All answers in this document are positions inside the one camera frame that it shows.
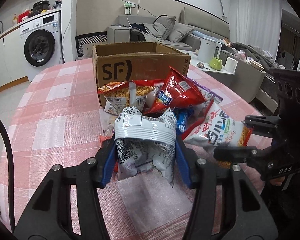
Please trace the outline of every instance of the gray pillow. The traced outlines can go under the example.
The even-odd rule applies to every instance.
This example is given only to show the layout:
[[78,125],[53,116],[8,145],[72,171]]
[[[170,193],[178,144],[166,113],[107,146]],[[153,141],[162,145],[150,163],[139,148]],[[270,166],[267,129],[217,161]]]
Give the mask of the gray pillow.
[[167,39],[169,36],[170,32],[172,31],[174,24],[176,22],[176,17],[175,16],[160,16],[156,22],[162,24],[164,27],[166,27],[166,30],[162,34],[161,38],[162,39]]
[[175,23],[167,40],[172,42],[179,42],[194,30],[194,27],[182,23]]

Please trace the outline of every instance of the red chip bag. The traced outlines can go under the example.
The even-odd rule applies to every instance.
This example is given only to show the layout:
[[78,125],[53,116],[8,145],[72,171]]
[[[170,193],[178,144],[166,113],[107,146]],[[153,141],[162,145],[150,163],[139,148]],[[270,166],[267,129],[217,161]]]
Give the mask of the red chip bag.
[[205,99],[198,87],[189,79],[185,78],[173,67],[164,81],[162,89],[159,91],[156,100],[145,114],[163,113],[169,107],[187,108],[202,104]]

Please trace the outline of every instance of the blue snack package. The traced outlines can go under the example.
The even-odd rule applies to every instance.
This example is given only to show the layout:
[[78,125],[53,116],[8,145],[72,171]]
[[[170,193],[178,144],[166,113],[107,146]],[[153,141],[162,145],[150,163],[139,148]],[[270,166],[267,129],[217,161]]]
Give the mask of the blue snack package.
[[186,131],[186,125],[188,118],[194,113],[193,109],[174,109],[174,112],[177,117],[177,134],[182,134]]

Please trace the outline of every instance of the green cup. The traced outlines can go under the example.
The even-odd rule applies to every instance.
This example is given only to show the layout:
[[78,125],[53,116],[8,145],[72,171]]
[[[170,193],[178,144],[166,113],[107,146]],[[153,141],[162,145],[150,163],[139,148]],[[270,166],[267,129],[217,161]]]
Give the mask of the green cup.
[[213,57],[209,63],[209,66],[215,70],[221,70],[222,69],[222,60],[217,57]]

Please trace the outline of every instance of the faucet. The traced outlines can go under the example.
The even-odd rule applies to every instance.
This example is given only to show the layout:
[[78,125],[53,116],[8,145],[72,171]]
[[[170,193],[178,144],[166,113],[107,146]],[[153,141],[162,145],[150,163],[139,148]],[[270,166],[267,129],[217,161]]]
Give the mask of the faucet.
[[1,34],[1,33],[3,33],[3,23],[2,23],[2,21],[0,21],[0,23],[1,23],[1,31],[0,31],[0,34]]

